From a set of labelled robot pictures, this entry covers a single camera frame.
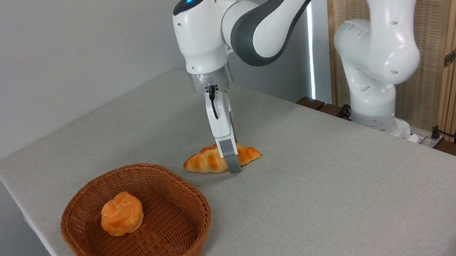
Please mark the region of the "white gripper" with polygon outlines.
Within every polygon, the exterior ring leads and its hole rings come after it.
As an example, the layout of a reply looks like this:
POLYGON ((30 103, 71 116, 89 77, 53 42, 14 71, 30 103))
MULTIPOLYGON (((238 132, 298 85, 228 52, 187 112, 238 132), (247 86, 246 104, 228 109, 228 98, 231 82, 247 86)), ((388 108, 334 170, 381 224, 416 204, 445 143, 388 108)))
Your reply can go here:
POLYGON ((227 91, 215 93, 214 100, 210 95, 204 96, 207 116, 213 137, 218 141, 219 150, 223 155, 231 174, 242 172, 237 150, 238 138, 232 121, 231 102, 227 91))

